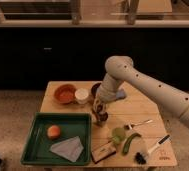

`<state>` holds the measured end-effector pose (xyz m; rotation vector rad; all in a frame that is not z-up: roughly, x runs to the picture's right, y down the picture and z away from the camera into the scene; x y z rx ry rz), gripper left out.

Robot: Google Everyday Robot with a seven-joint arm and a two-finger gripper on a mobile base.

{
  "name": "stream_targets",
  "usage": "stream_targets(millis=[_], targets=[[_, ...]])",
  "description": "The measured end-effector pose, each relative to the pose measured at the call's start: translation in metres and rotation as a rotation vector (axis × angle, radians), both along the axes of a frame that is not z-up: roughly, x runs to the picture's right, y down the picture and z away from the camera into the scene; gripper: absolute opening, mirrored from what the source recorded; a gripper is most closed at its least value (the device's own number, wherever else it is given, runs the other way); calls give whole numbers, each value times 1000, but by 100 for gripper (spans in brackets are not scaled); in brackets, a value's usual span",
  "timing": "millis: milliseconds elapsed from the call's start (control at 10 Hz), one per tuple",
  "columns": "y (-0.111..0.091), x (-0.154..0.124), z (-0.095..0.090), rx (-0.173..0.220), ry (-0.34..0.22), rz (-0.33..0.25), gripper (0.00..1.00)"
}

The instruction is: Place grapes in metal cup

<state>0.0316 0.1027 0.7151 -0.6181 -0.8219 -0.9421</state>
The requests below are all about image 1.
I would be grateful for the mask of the beige patterned gripper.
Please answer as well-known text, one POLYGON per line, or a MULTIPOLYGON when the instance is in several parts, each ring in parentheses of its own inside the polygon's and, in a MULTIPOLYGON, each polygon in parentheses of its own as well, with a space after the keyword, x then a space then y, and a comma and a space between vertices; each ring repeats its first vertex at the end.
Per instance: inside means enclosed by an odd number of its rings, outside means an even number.
POLYGON ((100 125, 104 126, 108 119, 108 113, 106 113, 106 104, 103 101, 101 101, 99 98, 96 98, 94 100, 93 112, 96 119, 96 124, 99 124, 98 115, 100 115, 100 125))

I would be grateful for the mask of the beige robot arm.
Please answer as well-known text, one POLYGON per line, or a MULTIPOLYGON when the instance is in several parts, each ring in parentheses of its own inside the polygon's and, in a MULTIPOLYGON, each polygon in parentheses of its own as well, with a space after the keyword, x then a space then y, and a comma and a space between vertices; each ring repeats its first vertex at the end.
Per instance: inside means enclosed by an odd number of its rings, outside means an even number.
POLYGON ((93 103, 93 111, 99 123, 108 119, 105 105, 116 100, 119 87, 127 82, 178 117, 189 129, 189 93, 139 72, 128 56, 109 57, 105 62, 105 70, 106 74, 97 88, 93 103))

